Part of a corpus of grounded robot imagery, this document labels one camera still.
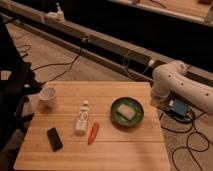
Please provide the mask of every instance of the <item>green bowl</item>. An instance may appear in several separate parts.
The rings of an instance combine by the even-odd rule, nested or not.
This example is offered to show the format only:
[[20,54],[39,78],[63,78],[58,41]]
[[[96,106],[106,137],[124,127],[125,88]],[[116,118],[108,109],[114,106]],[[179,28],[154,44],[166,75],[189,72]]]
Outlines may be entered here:
[[[126,119],[124,116],[122,116],[117,112],[117,109],[122,104],[131,107],[135,111],[135,115],[131,120]],[[130,97],[119,98],[116,101],[114,101],[111,106],[112,121],[125,128],[131,128],[137,125],[142,120],[143,115],[144,110],[141,104],[137,100]]]

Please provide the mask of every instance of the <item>sponge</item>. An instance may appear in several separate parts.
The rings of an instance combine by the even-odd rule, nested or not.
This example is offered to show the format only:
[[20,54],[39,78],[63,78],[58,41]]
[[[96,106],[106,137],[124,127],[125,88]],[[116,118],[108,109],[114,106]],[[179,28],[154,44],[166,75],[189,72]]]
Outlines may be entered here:
[[128,120],[132,120],[132,118],[135,116],[135,113],[136,113],[132,107],[130,107],[126,104],[121,104],[117,108],[116,112],[118,112],[120,115],[122,115],[123,117],[125,117]]

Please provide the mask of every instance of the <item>black cable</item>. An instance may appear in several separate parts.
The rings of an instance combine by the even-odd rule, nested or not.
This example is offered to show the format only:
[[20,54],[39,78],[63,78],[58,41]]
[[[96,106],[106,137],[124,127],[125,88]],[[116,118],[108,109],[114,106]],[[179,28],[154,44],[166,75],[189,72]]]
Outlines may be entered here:
[[154,3],[158,4],[158,5],[160,5],[164,9],[167,9],[167,7],[165,5],[163,5],[162,3],[158,2],[158,1],[155,1],[155,0],[149,0],[149,1],[154,2]]
[[14,36],[11,36],[13,39],[15,39],[15,40],[18,40],[18,39],[21,39],[21,38],[23,38],[24,36],[26,36],[26,35],[28,35],[29,33],[25,33],[25,34],[23,34],[23,35],[21,35],[21,36],[19,36],[19,37],[14,37]]
[[24,54],[21,55],[21,57],[24,59],[24,58],[26,58],[28,55],[29,55],[29,54],[28,54],[27,52],[24,52]]
[[[200,153],[200,152],[205,152],[205,151],[207,151],[207,150],[210,148],[210,144],[213,145],[213,142],[210,141],[210,140],[207,138],[207,136],[206,136],[205,134],[203,134],[202,132],[200,132],[200,131],[196,128],[196,124],[195,124],[196,119],[198,119],[198,118],[200,118],[201,116],[203,116],[203,115],[205,114],[205,112],[202,112],[201,114],[199,114],[198,116],[195,117],[194,111],[193,111],[192,109],[190,109],[190,111],[191,111],[191,113],[192,113],[192,118],[191,118],[190,122],[187,121],[188,124],[191,124],[191,127],[190,127],[188,130],[186,130],[186,131],[176,131],[176,130],[171,130],[171,129],[168,129],[168,128],[165,128],[165,127],[162,127],[162,128],[163,128],[163,129],[166,129],[167,131],[174,132],[174,133],[184,133],[184,132],[187,133],[187,132],[189,132],[192,128],[195,129],[194,132],[191,132],[191,133],[187,136],[187,139],[186,139],[186,146],[178,147],[178,148],[176,148],[176,149],[172,152],[172,163],[173,163],[175,169],[179,171],[180,169],[178,168],[178,166],[177,166],[176,163],[175,163],[175,153],[176,153],[177,151],[181,150],[181,149],[187,149],[188,152],[189,152],[189,154],[191,155],[192,159],[195,161],[195,163],[196,163],[197,166],[199,167],[199,169],[200,169],[201,171],[203,171],[203,169],[202,169],[200,163],[199,163],[199,162],[197,161],[197,159],[195,158],[193,152],[199,152],[199,153]],[[195,135],[195,134],[198,134],[201,138],[203,138],[203,139],[207,142],[207,146],[206,146],[204,149],[198,150],[198,149],[194,149],[194,148],[190,147],[189,140],[190,140],[190,138],[191,138],[193,135]]]
[[22,45],[22,46],[17,46],[16,47],[17,49],[18,49],[18,51],[21,53],[21,52],[27,52],[27,51],[29,51],[30,49],[31,49],[31,45]]
[[56,75],[55,77],[53,77],[52,79],[50,79],[50,80],[48,80],[48,81],[44,81],[42,84],[45,84],[45,83],[47,83],[47,82],[49,82],[49,81],[54,81],[55,79],[57,79],[57,78],[63,76],[65,73],[67,73],[69,70],[71,70],[73,64],[74,64],[74,63],[77,61],[77,59],[81,56],[81,53],[82,53],[83,45],[84,45],[84,44],[85,44],[85,43],[83,43],[82,46],[80,47],[79,53],[78,53],[78,55],[75,57],[75,59],[74,59],[73,61],[68,62],[68,63],[48,64],[48,65],[45,65],[45,66],[41,66],[41,67],[36,68],[36,70],[38,70],[38,69],[40,69],[40,68],[44,68],[44,67],[47,67],[47,66],[53,66],[53,65],[70,65],[69,68],[66,69],[64,72],[62,72],[62,73],[59,74],[59,75]]
[[[207,147],[205,147],[205,148],[202,149],[202,150],[197,150],[197,149],[191,148],[191,147],[190,147],[190,144],[189,144],[189,139],[190,139],[190,138],[192,137],[192,135],[194,135],[194,134],[198,134],[198,135],[200,135],[204,140],[206,140],[206,142],[207,142]],[[195,156],[194,156],[194,154],[192,153],[192,151],[194,151],[194,152],[205,152],[205,151],[207,151],[207,150],[209,149],[209,147],[210,147],[209,144],[210,144],[210,143],[209,143],[208,138],[207,138],[203,133],[197,132],[197,131],[191,132],[191,133],[187,136],[187,139],[186,139],[186,146],[178,147],[178,148],[176,148],[176,149],[172,152],[172,163],[173,163],[175,169],[178,170],[178,171],[180,170],[180,169],[177,167],[176,163],[175,163],[175,153],[176,153],[177,151],[181,150],[181,149],[187,149],[188,152],[189,152],[189,154],[192,156],[193,160],[196,162],[196,164],[197,164],[197,166],[199,167],[199,169],[202,171],[203,169],[202,169],[200,163],[199,163],[199,162],[197,161],[197,159],[195,158]]]

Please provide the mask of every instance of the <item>metal frame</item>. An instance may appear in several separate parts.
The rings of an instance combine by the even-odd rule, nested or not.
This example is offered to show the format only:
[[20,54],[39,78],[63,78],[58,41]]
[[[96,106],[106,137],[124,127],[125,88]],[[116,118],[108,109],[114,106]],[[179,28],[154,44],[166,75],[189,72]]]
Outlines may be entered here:
[[[143,47],[133,45],[131,43],[119,40],[117,38],[105,35],[103,33],[88,29],[78,24],[65,21],[63,23],[45,18],[45,13],[33,8],[21,5],[11,0],[0,0],[0,7],[10,10],[18,15],[28,17],[36,22],[43,23],[49,27],[60,30],[68,35],[82,39],[85,35],[89,36],[89,42],[98,47],[124,56],[128,51],[132,51],[128,58],[138,63],[148,65],[150,59],[156,60],[156,64],[163,64],[173,61],[174,59],[164,55],[160,55]],[[213,86],[213,76],[208,71],[191,67],[188,72],[189,77],[204,84]]]

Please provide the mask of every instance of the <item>cable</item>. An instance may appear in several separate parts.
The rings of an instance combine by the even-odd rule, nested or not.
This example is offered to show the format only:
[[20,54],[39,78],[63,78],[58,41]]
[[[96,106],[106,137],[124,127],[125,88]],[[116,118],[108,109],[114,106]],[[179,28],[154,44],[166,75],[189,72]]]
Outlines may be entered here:
[[[203,171],[203,169],[202,169],[200,163],[199,163],[199,162],[197,161],[197,159],[195,158],[193,152],[199,152],[199,153],[200,153],[200,152],[205,152],[205,151],[207,151],[207,150],[210,148],[210,144],[213,145],[213,142],[210,141],[210,140],[207,138],[207,136],[206,136],[205,134],[203,134],[202,132],[200,132],[200,131],[196,128],[195,121],[196,121],[198,118],[200,118],[201,116],[203,116],[203,115],[205,114],[205,112],[202,112],[201,114],[199,114],[198,116],[195,117],[194,111],[193,111],[192,109],[190,109],[190,111],[191,111],[191,113],[192,113],[192,118],[191,118],[191,120],[190,120],[191,122],[188,122],[188,124],[191,123],[191,127],[190,127],[188,130],[186,130],[185,133],[189,132],[192,128],[194,128],[195,131],[194,131],[194,132],[191,132],[191,133],[187,136],[187,139],[186,139],[186,146],[178,147],[178,148],[176,148],[176,149],[172,152],[172,163],[173,163],[175,169],[179,171],[180,169],[178,168],[177,164],[175,163],[175,154],[176,154],[177,151],[179,151],[179,150],[181,150],[181,149],[187,149],[187,151],[188,151],[189,154],[191,155],[192,159],[195,161],[196,165],[199,167],[199,169],[200,169],[201,171]],[[159,118],[160,120],[161,120],[161,118],[163,117],[163,115],[164,115],[164,112],[161,113],[160,118]],[[174,133],[183,133],[183,132],[176,131],[176,130],[171,130],[171,129],[168,129],[168,128],[166,128],[166,130],[167,130],[167,131],[170,131],[170,132],[174,132]],[[204,140],[207,142],[207,146],[206,146],[206,147],[204,147],[203,149],[195,149],[195,148],[192,148],[192,147],[190,146],[190,143],[189,143],[190,138],[191,138],[193,135],[195,135],[195,134],[198,134],[202,139],[204,139]]]
[[[140,48],[129,49],[128,52],[127,52],[127,53],[124,55],[124,57],[123,57],[123,67],[124,67],[124,71],[125,71],[125,73],[127,74],[127,76],[128,76],[130,79],[132,79],[132,80],[138,80],[138,79],[143,78],[142,76],[134,77],[134,76],[132,76],[132,75],[130,74],[130,72],[129,72],[130,60],[129,60],[129,58],[127,58],[127,56],[128,56],[129,54],[131,54],[132,51],[137,50],[137,49],[140,49]],[[145,72],[146,72],[154,63],[155,63],[155,61],[154,61],[153,59],[151,59],[151,60],[149,61],[149,65],[148,65],[148,66],[146,67],[146,69],[142,72],[142,74],[144,75]]]
[[22,45],[22,46],[17,46],[16,47],[17,49],[20,49],[20,48],[26,48],[25,50],[20,50],[19,52],[27,52],[31,49],[31,45]]
[[71,62],[47,64],[47,65],[43,65],[43,66],[40,66],[40,67],[38,67],[38,68],[33,69],[33,71],[35,71],[35,70],[38,70],[38,69],[41,69],[41,68],[45,68],[45,67],[49,67],[49,66],[54,66],[54,65],[69,65],[69,67],[68,67],[64,72],[62,72],[62,73],[56,75],[55,77],[53,77],[52,79],[50,79],[50,80],[48,80],[48,81],[44,81],[42,84],[45,84],[45,83],[47,83],[47,82],[49,82],[49,81],[54,81],[54,80],[56,80],[57,78],[63,76],[63,75],[64,75],[65,73],[67,73],[69,70],[71,70],[73,64],[74,64],[74,63],[77,61],[77,59],[81,56],[81,53],[82,53],[83,45],[84,45],[84,44],[85,44],[85,43],[83,42],[82,46],[80,47],[80,50],[79,50],[78,55],[77,55],[77,56],[75,57],[75,59],[74,59],[73,61],[71,61]]
[[149,1],[154,2],[154,3],[158,4],[158,5],[160,5],[164,9],[167,9],[167,7],[165,5],[163,5],[162,3],[158,2],[158,1],[155,1],[155,0],[149,0]]
[[21,35],[21,36],[18,36],[18,37],[15,37],[15,36],[11,36],[13,39],[15,39],[15,40],[18,40],[18,39],[21,39],[21,38],[23,38],[24,36],[26,36],[26,35],[28,35],[29,33],[24,33],[23,35]]

